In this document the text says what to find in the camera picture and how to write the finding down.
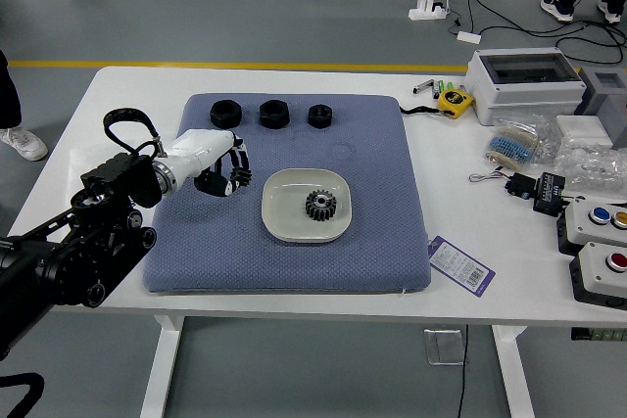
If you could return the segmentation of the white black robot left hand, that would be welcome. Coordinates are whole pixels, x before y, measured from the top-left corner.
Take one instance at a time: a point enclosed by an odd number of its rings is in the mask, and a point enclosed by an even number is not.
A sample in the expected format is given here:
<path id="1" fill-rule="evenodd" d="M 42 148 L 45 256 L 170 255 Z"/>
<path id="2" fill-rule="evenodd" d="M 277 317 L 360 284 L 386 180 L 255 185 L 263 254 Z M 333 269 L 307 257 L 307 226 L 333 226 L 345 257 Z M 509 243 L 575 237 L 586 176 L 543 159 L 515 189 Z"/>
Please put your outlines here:
<path id="1" fill-rule="evenodd" d="M 228 197 L 249 185 L 252 171 L 244 141 L 228 130 L 188 129 L 153 161 L 164 197 L 192 178 L 197 190 Z"/>

